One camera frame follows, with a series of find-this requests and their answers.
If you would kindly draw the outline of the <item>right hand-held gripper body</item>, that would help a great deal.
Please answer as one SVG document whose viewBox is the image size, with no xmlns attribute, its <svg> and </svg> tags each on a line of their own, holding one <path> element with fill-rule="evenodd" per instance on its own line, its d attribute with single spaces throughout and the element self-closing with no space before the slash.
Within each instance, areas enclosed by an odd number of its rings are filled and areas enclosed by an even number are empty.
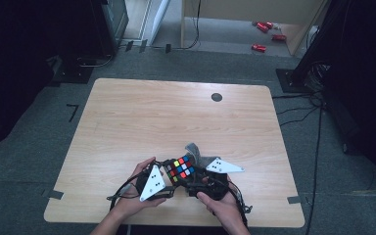
<svg viewBox="0 0 376 235">
<path fill-rule="evenodd" d="M 233 172 L 244 172 L 245 170 L 238 165 L 217 158 L 211 168 L 206 168 L 203 172 L 206 175 L 205 184 L 186 184 L 186 191 L 190 197 L 196 197 L 198 192 L 204 192 L 214 200 L 222 199 L 229 191 L 227 175 Z"/>
</svg>

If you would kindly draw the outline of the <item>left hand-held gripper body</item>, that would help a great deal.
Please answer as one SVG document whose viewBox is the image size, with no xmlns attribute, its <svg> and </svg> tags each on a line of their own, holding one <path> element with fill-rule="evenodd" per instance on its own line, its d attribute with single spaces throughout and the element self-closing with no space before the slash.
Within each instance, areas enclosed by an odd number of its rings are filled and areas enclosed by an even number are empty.
<svg viewBox="0 0 376 235">
<path fill-rule="evenodd" d="M 167 198 L 166 186 L 160 168 L 156 164 L 143 170 L 136 180 L 136 190 L 141 202 Z"/>
</svg>

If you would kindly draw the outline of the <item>grey cloth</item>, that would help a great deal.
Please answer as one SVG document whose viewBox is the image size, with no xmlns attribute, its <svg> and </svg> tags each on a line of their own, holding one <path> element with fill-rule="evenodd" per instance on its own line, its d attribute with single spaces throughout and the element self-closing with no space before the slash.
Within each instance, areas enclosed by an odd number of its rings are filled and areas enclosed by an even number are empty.
<svg viewBox="0 0 376 235">
<path fill-rule="evenodd" d="M 200 158 L 203 157 L 206 159 L 206 168 L 211 168 L 212 163 L 217 160 L 217 157 L 204 157 L 198 148 L 198 146 L 195 143 L 189 143 L 188 145 L 185 146 L 185 150 L 187 151 L 187 156 L 189 161 L 191 162 L 192 165 L 194 165 L 194 158 Z"/>
</svg>

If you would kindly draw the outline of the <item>multicoloured puzzle cube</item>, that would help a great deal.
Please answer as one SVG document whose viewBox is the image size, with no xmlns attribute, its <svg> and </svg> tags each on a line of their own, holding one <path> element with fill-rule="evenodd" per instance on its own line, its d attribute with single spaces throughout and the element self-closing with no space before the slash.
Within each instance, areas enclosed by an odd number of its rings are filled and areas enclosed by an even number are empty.
<svg viewBox="0 0 376 235">
<path fill-rule="evenodd" d="M 186 185 L 193 182 L 195 169 L 187 156 L 172 159 L 170 165 L 164 166 L 164 171 L 173 186 Z"/>
</svg>

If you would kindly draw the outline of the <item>person's left hand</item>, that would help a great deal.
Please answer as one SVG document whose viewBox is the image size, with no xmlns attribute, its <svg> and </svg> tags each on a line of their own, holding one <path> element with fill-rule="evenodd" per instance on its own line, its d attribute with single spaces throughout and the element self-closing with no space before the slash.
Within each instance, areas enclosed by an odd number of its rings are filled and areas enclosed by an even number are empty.
<svg viewBox="0 0 376 235">
<path fill-rule="evenodd" d="M 118 200 L 115 207 L 111 210 L 111 213 L 114 215 L 114 218 L 117 218 L 120 221 L 125 221 L 138 212 L 146 208 L 157 207 L 163 202 L 165 202 L 165 198 L 141 202 L 137 196 L 137 190 L 134 186 L 131 186 L 124 193 L 124 198 Z"/>
</svg>

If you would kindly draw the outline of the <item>person's right hand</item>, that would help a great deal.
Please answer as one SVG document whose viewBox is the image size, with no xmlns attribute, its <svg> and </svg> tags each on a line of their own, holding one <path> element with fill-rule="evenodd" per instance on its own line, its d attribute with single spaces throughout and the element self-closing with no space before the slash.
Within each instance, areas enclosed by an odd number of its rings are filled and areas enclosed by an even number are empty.
<svg viewBox="0 0 376 235">
<path fill-rule="evenodd" d="M 214 200 L 204 192 L 198 192 L 197 198 L 207 207 L 207 210 L 217 217 L 226 229 L 235 228 L 243 223 L 235 197 L 228 191 L 220 200 Z"/>
</svg>

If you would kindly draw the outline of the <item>black tape corner mark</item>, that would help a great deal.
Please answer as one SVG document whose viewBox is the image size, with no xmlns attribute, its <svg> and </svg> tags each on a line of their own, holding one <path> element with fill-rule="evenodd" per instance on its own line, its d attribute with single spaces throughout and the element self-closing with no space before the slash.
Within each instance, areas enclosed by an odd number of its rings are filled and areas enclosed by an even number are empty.
<svg viewBox="0 0 376 235">
<path fill-rule="evenodd" d="M 76 115 L 76 112 L 79 108 L 79 105 L 77 105 L 77 104 L 67 104 L 67 107 L 72 108 L 72 112 L 71 112 L 70 119 L 69 119 L 69 122 L 72 122 L 75 115 Z"/>
</svg>

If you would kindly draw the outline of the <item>white panel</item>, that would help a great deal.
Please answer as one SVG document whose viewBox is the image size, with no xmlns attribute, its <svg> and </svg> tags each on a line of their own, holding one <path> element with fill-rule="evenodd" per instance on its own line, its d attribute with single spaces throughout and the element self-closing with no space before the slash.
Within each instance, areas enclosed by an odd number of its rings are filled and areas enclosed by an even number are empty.
<svg viewBox="0 0 376 235">
<path fill-rule="evenodd" d="M 170 4 L 170 0 L 162 0 L 161 4 L 159 6 L 159 9 L 157 10 L 154 20 L 153 20 L 153 27 L 151 31 L 151 38 L 149 39 L 150 45 L 153 45 L 155 42 L 155 39 L 157 37 L 157 34 L 159 32 L 159 29 L 161 27 L 161 24 L 164 20 L 166 11 L 168 9 L 168 6 Z"/>
</svg>

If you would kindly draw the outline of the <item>black cabinet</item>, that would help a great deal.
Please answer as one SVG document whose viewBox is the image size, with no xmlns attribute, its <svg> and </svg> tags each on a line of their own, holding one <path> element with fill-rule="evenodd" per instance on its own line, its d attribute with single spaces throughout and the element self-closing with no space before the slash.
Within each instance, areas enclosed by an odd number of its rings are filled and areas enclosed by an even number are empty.
<svg viewBox="0 0 376 235">
<path fill-rule="evenodd" d="M 91 0 L 91 3 L 103 53 L 114 55 L 129 21 L 125 0 Z"/>
</svg>

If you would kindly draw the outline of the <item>black stand base plate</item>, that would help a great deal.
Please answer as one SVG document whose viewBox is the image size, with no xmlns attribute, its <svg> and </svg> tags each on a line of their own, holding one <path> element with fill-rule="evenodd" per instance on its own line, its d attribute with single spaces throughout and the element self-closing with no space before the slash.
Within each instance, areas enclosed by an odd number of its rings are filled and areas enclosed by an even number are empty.
<svg viewBox="0 0 376 235">
<path fill-rule="evenodd" d="M 309 93 L 305 79 L 293 70 L 276 69 L 276 75 L 284 93 Z"/>
<path fill-rule="evenodd" d="M 86 84 L 93 72 L 92 67 L 61 62 L 52 81 L 55 83 L 80 83 Z"/>
</svg>

